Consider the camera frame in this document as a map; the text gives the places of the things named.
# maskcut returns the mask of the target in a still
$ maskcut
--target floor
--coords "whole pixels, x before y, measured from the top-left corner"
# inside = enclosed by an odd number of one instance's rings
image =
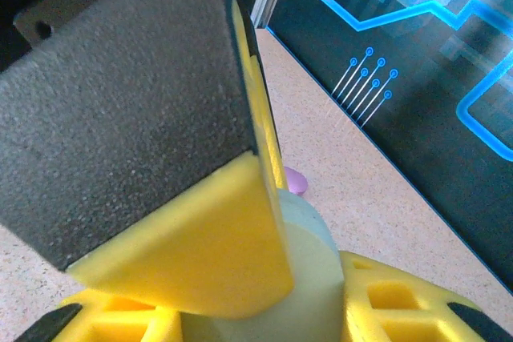
[[[480,305],[513,333],[513,297],[267,31],[258,39],[285,164],[338,247],[407,270]],[[0,341],[80,289],[0,227]]]

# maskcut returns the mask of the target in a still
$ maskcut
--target pink object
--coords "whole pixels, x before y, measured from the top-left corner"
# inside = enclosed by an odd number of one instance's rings
[[[308,180],[302,173],[285,166],[285,176],[290,192],[299,196],[305,193],[308,188]]]

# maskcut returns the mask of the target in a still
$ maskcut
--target speckled floor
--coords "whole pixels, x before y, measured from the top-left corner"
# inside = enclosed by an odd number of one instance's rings
[[[507,290],[280,44],[257,35],[285,164],[308,177],[305,198],[338,247],[454,290],[513,333]],[[79,289],[0,227],[1,342]]]

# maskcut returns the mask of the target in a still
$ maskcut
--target beige floor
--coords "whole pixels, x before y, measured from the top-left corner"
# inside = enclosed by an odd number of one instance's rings
[[[338,247],[452,289],[513,333],[506,289],[280,44],[258,38],[285,163],[308,177]],[[0,341],[78,289],[0,227]]]

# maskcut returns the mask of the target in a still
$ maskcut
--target yellow foam piece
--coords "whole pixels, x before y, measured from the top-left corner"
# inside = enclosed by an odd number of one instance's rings
[[[289,296],[247,320],[182,314],[186,342],[334,342],[340,338],[344,277],[338,253],[295,223],[285,223],[285,229],[296,281]]]
[[[342,342],[484,342],[446,304],[479,309],[458,294],[375,260],[342,251]]]
[[[246,92],[252,111],[253,122],[261,132],[261,151],[265,148],[264,161],[267,172],[273,176],[277,188],[287,189],[285,168],[281,160],[277,133],[274,129],[273,115],[270,101],[265,90],[264,75],[261,72],[260,62],[256,55],[250,56],[248,39],[244,21],[240,14],[240,7],[236,0],[232,4],[233,21],[236,27],[237,43],[239,45],[240,59],[244,71]]]
[[[82,310],[52,342],[182,342],[180,314],[85,290],[61,305]]]
[[[293,277],[262,170],[259,157],[240,155],[68,272],[89,288],[181,312],[264,311],[289,294]]]

